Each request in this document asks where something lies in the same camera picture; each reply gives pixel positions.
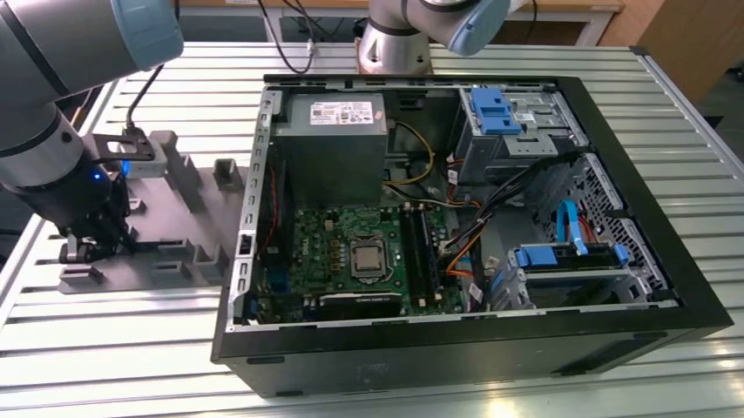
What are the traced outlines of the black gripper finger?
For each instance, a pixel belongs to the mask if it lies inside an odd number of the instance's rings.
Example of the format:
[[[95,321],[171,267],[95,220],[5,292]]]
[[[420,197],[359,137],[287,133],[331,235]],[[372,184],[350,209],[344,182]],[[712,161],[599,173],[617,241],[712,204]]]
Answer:
[[[116,254],[132,255],[137,251],[137,231],[129,225],[125,218],[120,218],[116,223]]]
[[[91,264],[112,257],[115,253],[116,237],[113,235],[104,233],[77,237],[69,233],[60,248],[60,263]]]

